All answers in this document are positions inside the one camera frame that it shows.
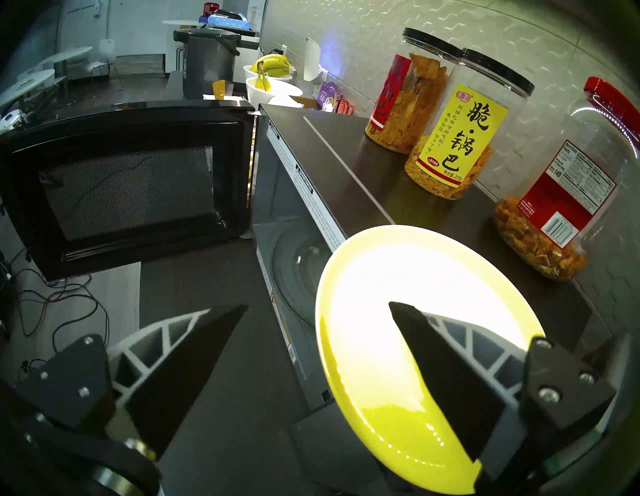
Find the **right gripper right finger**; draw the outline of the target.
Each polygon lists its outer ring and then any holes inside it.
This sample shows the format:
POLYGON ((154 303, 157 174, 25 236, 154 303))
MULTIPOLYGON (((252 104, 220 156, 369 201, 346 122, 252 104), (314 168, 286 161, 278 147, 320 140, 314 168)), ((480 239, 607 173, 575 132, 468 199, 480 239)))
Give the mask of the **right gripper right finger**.
POLYGON ((476 481, 548 481, 545 462, 587 435, 615 388, 543 336, 527 350, 482 326, 391 301, 420 376, 470 459, 476 481))

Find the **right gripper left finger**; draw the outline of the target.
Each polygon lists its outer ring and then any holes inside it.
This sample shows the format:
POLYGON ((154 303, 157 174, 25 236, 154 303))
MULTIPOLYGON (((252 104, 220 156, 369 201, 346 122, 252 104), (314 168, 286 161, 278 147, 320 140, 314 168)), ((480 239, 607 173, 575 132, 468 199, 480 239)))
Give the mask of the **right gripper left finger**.
POLYGON ((247 310, 225 305, 157 322, 111 351, 97 334, 79 337, 16 385, 21 436, 85 460, 162 454, 247 310))

